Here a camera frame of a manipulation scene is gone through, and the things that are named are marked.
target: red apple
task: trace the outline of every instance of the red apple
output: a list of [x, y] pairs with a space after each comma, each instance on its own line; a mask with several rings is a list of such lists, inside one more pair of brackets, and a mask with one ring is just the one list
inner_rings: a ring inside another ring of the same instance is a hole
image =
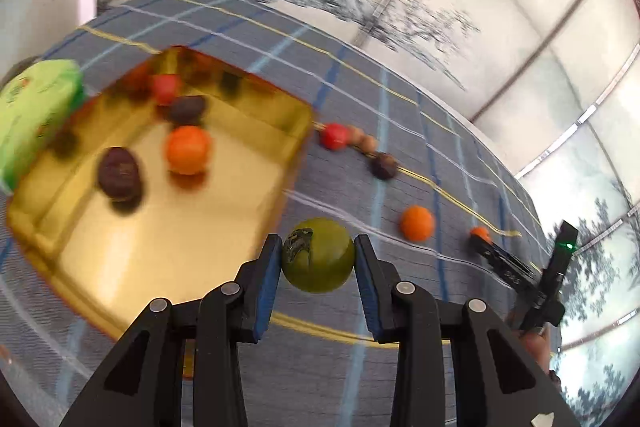
[[169, 105], [180, 92], [182, 80], [178, 74], [155, 74], [152, 77], [152, 92], [158, 105]]
[[320, 133], [320, 143], [330, 151], [339, 151], [349, 144], [349, 129], [339, 123], [328, 124]]

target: blue gripper pad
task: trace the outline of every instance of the blue gripper pad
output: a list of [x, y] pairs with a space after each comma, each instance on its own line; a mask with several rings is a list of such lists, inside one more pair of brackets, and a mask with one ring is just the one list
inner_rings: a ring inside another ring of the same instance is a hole
[[354, 241], [356, 261], [355, 272], [358, 280], [358, 289], [360, 290], [360, 300], [364, 309], [364, 317], [367, 321], [367, 329], [373, 335], [373, 339], [377, 341], [382, 333], [382, 323], [380, 322], [380, 309], [378, 307], [378, 293], [373, 284], [373, 277], [369, 268], [369, 262], [377, 262], [375, 255], [373, 260], [370, 255], [365, 254], [367, 247], [373, 252], [373, 248], [367, 235], [359, 235]]
[[264, 262], [263, 256], [267, 256], [266, 268], [260, 290], [257, 296], [257, 306], [255, 309], [254, 337], [259, 341], [264, 332], [269, 327], [273, 302], [276, 298], [278, 280], [280, 279], [280, 263], [282, 253], [282, 240], [274, 233], [267, 236], [264, 242], [258, 263]]

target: triangular cutout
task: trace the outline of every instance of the triangular cutout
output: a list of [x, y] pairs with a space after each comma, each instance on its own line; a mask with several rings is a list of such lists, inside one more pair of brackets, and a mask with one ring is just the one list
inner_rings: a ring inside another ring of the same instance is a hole
[[487, 331], [500, 389], [504, 394], [531, 389], [536, 379], [498, 330]]
[[149, 332], [141, 331], [131, 343], [124, 356], [118, 360], [109, 376], [104, 380], [107, 391], [134, 396], [138, 392], [142, 365], [145, 362], [146, 345], [149, 343]]

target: silver screw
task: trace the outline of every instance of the silver screw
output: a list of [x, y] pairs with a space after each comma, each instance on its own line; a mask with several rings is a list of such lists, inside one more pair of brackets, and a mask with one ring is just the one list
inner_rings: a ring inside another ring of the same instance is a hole
[[476, 313], [482, 313], [486, 309], [486, 304], [480, 299], [471, 299], [469, 301], [469, 309]]
[[415, 292], [415, 286], [413, 285], [413, 283], [410, 283], [409, 281], [401, 281], [398, 284], [396, 284], [396, 290], [398, 290], [398, 293], [402, 293], [404, 295], [411, 295], [413, 292]]
[[166, 309], [166, 300], [164, 299], [153, 299], [151, 304], [149, 304], [149, 309], [154, 313], [159, 313]]
[[220, 291], [224, 295], [235, 295], [240, 291], [240, 285], [237, 282], [225, 282]]

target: yellow stripe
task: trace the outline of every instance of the yellow stripe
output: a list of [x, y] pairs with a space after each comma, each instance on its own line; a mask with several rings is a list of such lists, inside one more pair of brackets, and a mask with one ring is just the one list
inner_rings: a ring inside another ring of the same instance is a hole
[[420, 114], [425, 117], [427, 120], [432, 121], [434, 124], [436, 124], [438, 127], [441, 127], [442, 129], [444, 129], [447, 132], [450, 132], [451, 134], [454, 134], [456, 136], [460, 136], [458, 133], [456, 133], [455, 131], [451, 130], [449, 127], [441, 124], [439, 121], [433, 120], [433, 118], [431, 118], [428, 114], [426, 114], [423, 111], [420, 111]]
[[87, 26], [87, 25], [80, 26], [79, 29], [89, 32], [92, 35], [95, 35], [96, 37], [101, 37], [109, 41], [119, 42], [120, 44], [126, 44], [127, 46], [135, 46], [151, 55], [158, 55], [160, 53], [159, 50], [152, 48], [145, 42], [130, 41], [129, 39], [126, 39], [124, 37], [119, 37], [118, 35], [113, 35], [111, 33], [103, 32], [101, 30], [97, 30], [96, 28], [91, 28], [91, 26]]
[[322, 48], [318, 48], [317, 46], [309, 44], [308, 42], [305, 42], [305, 41], [302, 41], [302, 40], [297, 39], [295, 37], [292, 37], [288, 33], [285, 33], [285, 32], [283, 32], [283, 31], [281, 31], [279, 29], [273, 28], [273, 27], [271, 27], [271, 26], [269, 26], [267, 24], [258, 22], [257, 20], [251, 19], [251, 18], [246, 17], [244, 15], [240, 15], [238, 13], [233, 13], [233, 12], [231, 12], [229, 10], [221, 8], [220, 6], [210, 6], [208, 4], [204, 4], [204, 3], [201, 3], [201, 2], [198, 2], [198, 1], [192, 1], [192, 0], [177, 0], [177, 1], [182, 1], [182, 2], [186, 2], [186, 3], [190, 3], [190, 4], [195, 4], [196, 6], [202, 6], [203, 8], [208, 8], [210, 10], [215, 10], [215, 11], [218, 11], [218, 12], [223, 13], [225, 15], [229, 15], [229, 16], [232, 16], [232, 17], [236, 17], [238, 19], [242, 19], [243, 21], [247, 21], [247, 22], [249, 22], [251, 24], [254, 24], [254, 25], [256, 25], [256, 26], [258, 26], [260, 28], [264, 28], [265, 30], [269, 30], [271, 32], [274, 32], [274, 33], [276, 33], [278, 35], [281, 35], [283, 37], [287, 37], [287, 38], [291, 39], [292, 41], [297, 42], [298, 44], [304, 46], [305, 48], [309, 48], [310, 50], [313, 50], [315, 52], [318, 52], [318, 53], [321, 53], [323, 55], [326, 55], [327, 57], [331, 58], [331, 60], [335, 60], [341, 66], [347, 68], [348, 70], [353, 71], [356, 74], [359, 74], [362, 78], [365, 78], [369, 82], [372, 82], [373, 84], [376, 84], [376, 86], [381, 87], [382, 89], [386, 90], [387, 92], [391, 93], [392, 95], [397, 96], [398, 98], [401, 98], [402, 100], [406, 100], [407, 102], [412, 103], [414, 105], [418, 105], [418, 103], [415, 102], [415, 100], [411, 100], [410, 98], [407, 98], [405, 95], [400, 94], [398, 92], [395, 92], [393, 89], [389, 89], [386, 86], [383, 86], [382, 84], [379, 83], [379, 81], [371, 78], [366, 73], [362, 73], [362, 71], [354, 68], [350, 64], [347, 64], [345, 61], [340, 60], [340, 58], [336, 57], [334, 54], [328, 52], [327, 50], [324, 50]]
[[[350, 331], [334, 330], [334, 328], [290, 317], [289, 315], [285, 315], [280, 312], [273, 312], [271, 314], [271, 322], [284, 328], [288, 328], [289, 330], [294, 330], [298, 333], [311, 335], [313, 337], [319, 337], [328, 341], [352, 345], [363, 344], [367, 347], [378, 347], [380, 349], [398, 349], [398, 344], [379, 344], [371, 337], [363, 337], [356, 333], [351, 333]], [[442, 344], [444, 346], [448, 346], [450, 344], [450, 340], [443, 339]]]
[[[126, 39], [124, 37], [120, 37], [118, 35], [113, 35], [111, 33], [103, 32], [101, 30], [97, 30], [95, 28], [91, 28], [90, 26], [86, 26], [86, 25], [80, 26], [79, 29], [85, 30], [85, 31], [87, 31], [87, 32], [89, 32], [89, 33], [91, 33], [93, 35], [96, 35], [97, 37], [101, 37], [103, 39], [107, 39], [107, 40], [114, 41], [114, 42], [119, 42], [121, 44], [126, 44], [127, 46], [135, 46], [137, 48], [140, 48], [140, 49], [146, 51], [149, 54], [156, 55], [156, 54], [160, 53], [160, 51], [156, 50], [155, 48], [152, 48], [151, 46], [149, 46], [145, 42], [131, 41], [131, 40]], [[318, 130], [321, 130], [322, 128], [324, 128], [324, 126], [321, 123], [314, 123], [314, 127], [316, 129], [318, 129]], [[488, 226], [490, 229], [492, 229], [498, 235], [505, 235], [507, 237], [520, 237], [521, 236], [520, 232], [517, 232], [515, 230], [500, 230], [500, 229], [494, 227], [494, 225], [492, 225], [492, 223], [490, 223], [487, 219], [482, 217], [476, 211], [472, 210], [471, 208], [466, 206], [466, 204], [462, 203], [461, 201], [458, 201], [455, 197], [453, 197], [451, 194], [449, 194], [446, 190], [442, 189], [441, 187], [438, 187], [433, 181], [431, 181], [430, 179], [422, 176], [421, 174], [417, 174], [416, 172], [410, 171], [409, 169], [406, 169], [404, 167], [399, 168], [399, 171], [404, 172], [404, 174], [407, 174], [408, 176], [411, 176], [412, 178], [420, 180], [420, 181], [426, 183], [427, 185], [429, 185], [434, 190], [437, 190], [438, 193], [443, 195], [444, 198], [446, 198], [447, 200], [451, 201], [451, 203], [456, 204], [457, 206], [462, 208], [462, 210], [464, 210], [465, 212], [468, 212], [469, 214], [472, 214], [473, 216], [476, 216], [478, 218], [478, 220], [480, 220], [482, 223], [484, 223], [486, 226]]]
[[520, 204], [524, 207], [524, 209], [529, 213], [529, 216], [531, 216], [531, 219], [533, 219], [536, 223], [538, 223], [538, 224], [540, 225], [540, 227], [542, 227], [542, 224], [539, 222], [538, 218], [537, 218], [536, 216], [534, 216], [534, 215], [533, 215], [533, 213], [529, 210], [529, 207], [524, 203], [524, 201], [522, 201], [522, 200], [518, 197], [518, 195], [514, 192], [514, 190], [513, 190], [509, 185], [507, 185], [507, 183], [505, 183], [505, 182], [503, 181], [503, 179], [502, 179], [502, 178], [500, 178], [500, 176], [498, 176], [498, 174], [497, 174], [496, 172], [494, 172], [494, 170], [493, 170], [489, 165], [487, 165], [487, 163], [486, 163], [482, 158], [479, 158], [479, 160], [484, 164], [484, 166], [485, 166], [486, 168], [488, 168], [488, 169], [489, 169], [489, 171], [491, 172], [491, 174], [493, 174], [496, 178], [498, 178], [498, 179], [500, 180], [500, 183], [501, 183], [502, 185], [504, 185], [505, 187], [507, 187], [507, 190], [508, 190], [511, 194], [513, 194], [513, 196], [514, 196], [514, 197], [515, 197], [515, 198], [520, 202]]

